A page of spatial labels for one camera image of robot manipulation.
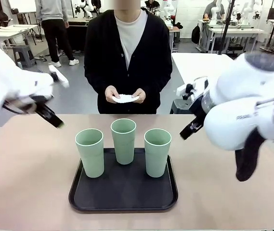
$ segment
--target gray hoodie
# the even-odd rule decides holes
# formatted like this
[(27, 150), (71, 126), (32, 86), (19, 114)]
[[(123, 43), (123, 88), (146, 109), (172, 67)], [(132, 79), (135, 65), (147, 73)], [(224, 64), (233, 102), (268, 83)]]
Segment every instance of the gray hoodie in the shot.
[(68, 21), (65, 0), (35, 0), (36, 18), (38, 21), (63, 19)]

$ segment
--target person in gray hoodie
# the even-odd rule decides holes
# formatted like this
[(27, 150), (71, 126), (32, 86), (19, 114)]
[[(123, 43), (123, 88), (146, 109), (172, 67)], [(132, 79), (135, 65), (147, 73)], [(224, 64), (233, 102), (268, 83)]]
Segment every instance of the person in gray hoodie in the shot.
[(73, 51), (69, 44), (67, 28), (68, 13), (65, 0), (35, 0), (36, 18), (41, 22), (45, 31), (45, 37), (49, 47), (51, 63), (55, 67), (60, 67), (56, 43), (63, 46), (64, 52), (69, 59), (69, 65), (74, 66), (79, 60), (74, 58)]

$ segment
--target black tray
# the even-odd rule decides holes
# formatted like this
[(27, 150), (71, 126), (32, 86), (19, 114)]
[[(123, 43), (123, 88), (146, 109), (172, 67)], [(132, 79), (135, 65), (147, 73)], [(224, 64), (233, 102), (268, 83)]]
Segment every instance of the black tray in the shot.
[(86, 176), (80, 161), (69, 193), (72, 207), (83, 212), (158, 212), (170, 209), (177, 199), (170, 157), (164, 175), (152, 178), (145, 170), (144, 148), (136, 148), (134, 161), (126, 166), (116, 161), (113, 148), (104, 149), (104, 173), (96, 179)]

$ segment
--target person's left hand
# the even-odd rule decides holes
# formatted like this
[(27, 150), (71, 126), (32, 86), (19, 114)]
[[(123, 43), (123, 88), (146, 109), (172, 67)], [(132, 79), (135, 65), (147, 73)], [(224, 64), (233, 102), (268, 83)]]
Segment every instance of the person's left hand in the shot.
[(133, 98), (139, 96), (139, 99), (134, 101), (134, 103), (143, 103), (146, 98), (146, 93), (141, 88), (137, 89), (137, 91), (132, 95)]

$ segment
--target shoe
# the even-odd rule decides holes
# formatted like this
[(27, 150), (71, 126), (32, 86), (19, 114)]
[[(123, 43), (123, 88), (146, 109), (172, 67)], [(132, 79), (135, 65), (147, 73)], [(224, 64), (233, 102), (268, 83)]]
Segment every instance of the shoe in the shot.
[(70, 60), (69, 61), (69, 65), (71, 65), (71, 66), (74, 66), (76, 64), (79, 64), (79, 60), (78, 59), (74, 59), (74, 60)]
[(62, 64), (60, 63), (60, 62), (57, 62), (57, 63), (55, 63), (55, 62), (51, 62), (51, 63), (48, 63), (49, 65), (53, 65), (53, 66), (55, 66), (55, 67), (61, 67), (62, 66)]

